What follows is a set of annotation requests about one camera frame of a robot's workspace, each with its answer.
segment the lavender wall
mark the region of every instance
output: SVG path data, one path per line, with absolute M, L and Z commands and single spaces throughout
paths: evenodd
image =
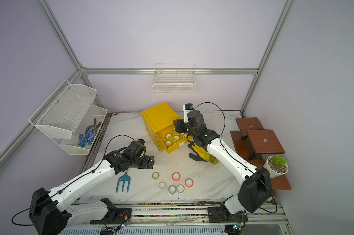
M 0 0 L 0 152 L 73 71 L 34 0 Z M 37 234 L 11 217 L 29 207 L 35 190 L 76 176 L 82 162 L 36 131 L 0 175 L 0 234 Z M 30 223 L 27 215 L 16 221 Z
M 285 149 L 294 233 L 354 234 L 354 1 L 296 1 L 245 117 Z
M 157 95 L 152 91 L 153 75 L 89 75 L 92 85 L 109 112 L 141 112 L 167 102 L 175 111 L 186 103 L 217 104 L 222 110 L 240 110 L 253 75 L 197 75 L 195 94 Z M 206 104 L 199 110 L 218 110 Z
M 258 68 L 285 0 L 48 2 L 85 67 Z

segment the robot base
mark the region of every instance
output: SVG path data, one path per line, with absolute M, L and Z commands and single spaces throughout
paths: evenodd
M 90 224 L 106 224 L 106 225 L 108 225 L 108 224 L 123 224 L 126 222 L 125 216 L 127 216 L 128 218 L 131 217 L 131 212 L 132 212 L 131 208 L 116 208 L 115 211 L 113 211 L 111 215 L 108 215 L 108 217 L 115 218 L 113 221 L 109 222 L 106 219 L 91 220 Z
M 221 207 L 208 207 L 208 219 L 210 223 L 240 223 L 248 221 L 245 210 L 232 215 L 227 213 Z

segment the yellow lid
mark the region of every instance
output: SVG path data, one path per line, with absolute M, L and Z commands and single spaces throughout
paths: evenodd
M 174 120 L 180 119 L 180 116 L 166 102 L 147 109 L 142 114 L 149 119 L 156 131 L 173 124 Z

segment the yellow box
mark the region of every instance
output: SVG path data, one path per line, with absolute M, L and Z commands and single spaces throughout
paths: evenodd
M 165 149 L 167 153 L 171 153 L 187 143 L 183 134 L 173 131 L 173 121 L 180 119 L 180 116 L 166 102 L 143 111 L 142 116 L 148 134 L 160 151 Z M 166 139 L 167 134 L 172 134 L 170 139 Z M 179 137 L 178 141 L 173 139 L 175 136 Z M 170 147 L 165 145 L 167 141 L 171 142 Z

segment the soil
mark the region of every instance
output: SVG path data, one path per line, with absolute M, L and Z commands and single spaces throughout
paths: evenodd
M 277 165 L 273 162 L 270 161 L 270 159 L 268 160 L 268 165 L 271 167 L 271 169 L 273 169 L 275 172 L 278 172 L 280 174 L 283 174 L 287 171 L 287 167 L 282 165 Z

